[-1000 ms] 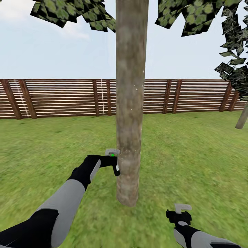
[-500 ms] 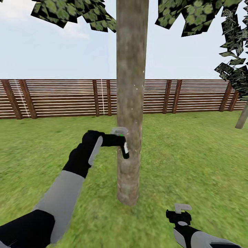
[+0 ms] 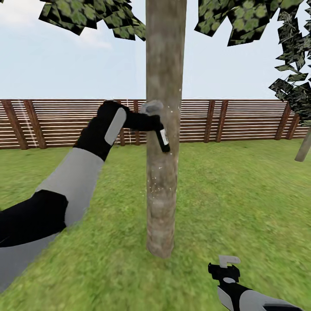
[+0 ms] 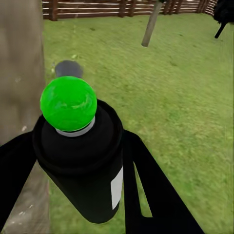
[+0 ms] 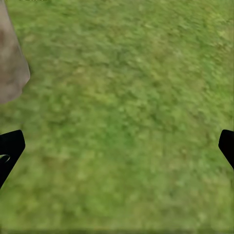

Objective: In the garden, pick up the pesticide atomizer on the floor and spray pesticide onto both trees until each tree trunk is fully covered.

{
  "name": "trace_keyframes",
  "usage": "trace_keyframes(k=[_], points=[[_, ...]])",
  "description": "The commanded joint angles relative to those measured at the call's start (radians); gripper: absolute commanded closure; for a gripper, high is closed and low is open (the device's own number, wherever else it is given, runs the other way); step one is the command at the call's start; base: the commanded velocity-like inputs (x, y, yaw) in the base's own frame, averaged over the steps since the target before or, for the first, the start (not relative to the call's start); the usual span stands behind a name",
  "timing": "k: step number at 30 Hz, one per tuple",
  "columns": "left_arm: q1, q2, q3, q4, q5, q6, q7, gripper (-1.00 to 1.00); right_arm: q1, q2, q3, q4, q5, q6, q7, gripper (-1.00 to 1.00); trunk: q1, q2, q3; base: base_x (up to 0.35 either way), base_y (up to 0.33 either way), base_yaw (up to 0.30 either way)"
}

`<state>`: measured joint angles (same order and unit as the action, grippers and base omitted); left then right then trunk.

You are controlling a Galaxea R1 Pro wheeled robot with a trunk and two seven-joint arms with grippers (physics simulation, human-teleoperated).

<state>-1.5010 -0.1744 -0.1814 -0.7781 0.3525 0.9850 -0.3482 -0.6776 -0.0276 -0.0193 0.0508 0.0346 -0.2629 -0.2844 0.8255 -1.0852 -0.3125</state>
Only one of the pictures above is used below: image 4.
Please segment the pesticide atomizer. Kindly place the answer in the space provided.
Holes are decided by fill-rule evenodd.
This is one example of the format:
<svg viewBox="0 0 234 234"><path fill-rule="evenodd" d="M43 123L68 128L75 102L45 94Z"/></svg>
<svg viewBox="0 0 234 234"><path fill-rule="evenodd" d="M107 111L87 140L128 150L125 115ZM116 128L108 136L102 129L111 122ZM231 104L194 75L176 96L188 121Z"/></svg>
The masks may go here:
<svg viewBox="0 0 234 234"><path fill-rule="evenodd" d="M118 211L124 130L116 111L81 79L82 66L64 60L43 89L32 144L39 165L78 212L101 224Z"/></svg>

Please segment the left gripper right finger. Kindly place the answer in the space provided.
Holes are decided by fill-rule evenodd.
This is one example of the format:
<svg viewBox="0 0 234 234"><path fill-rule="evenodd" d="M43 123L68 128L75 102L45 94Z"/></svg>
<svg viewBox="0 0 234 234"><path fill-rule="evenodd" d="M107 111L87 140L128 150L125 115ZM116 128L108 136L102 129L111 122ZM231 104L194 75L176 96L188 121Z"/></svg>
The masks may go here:
<svg viewBox="0 0 234 234"><path fill-rule="evenodd" d="M140 137L127 130L122 159L126 234L204 234ZM141 214L134 163L152 217Z"/></svg>

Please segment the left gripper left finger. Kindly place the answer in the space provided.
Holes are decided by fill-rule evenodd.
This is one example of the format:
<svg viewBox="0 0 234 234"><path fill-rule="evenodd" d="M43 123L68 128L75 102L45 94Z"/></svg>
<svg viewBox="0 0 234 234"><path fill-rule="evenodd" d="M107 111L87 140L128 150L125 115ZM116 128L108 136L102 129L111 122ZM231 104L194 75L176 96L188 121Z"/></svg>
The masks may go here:
<svg viewBox="0 0 234 234"><path fill-rule="evenodd" d="M0 232L37 160L32 137L28 132L0 146Z"/></svg>

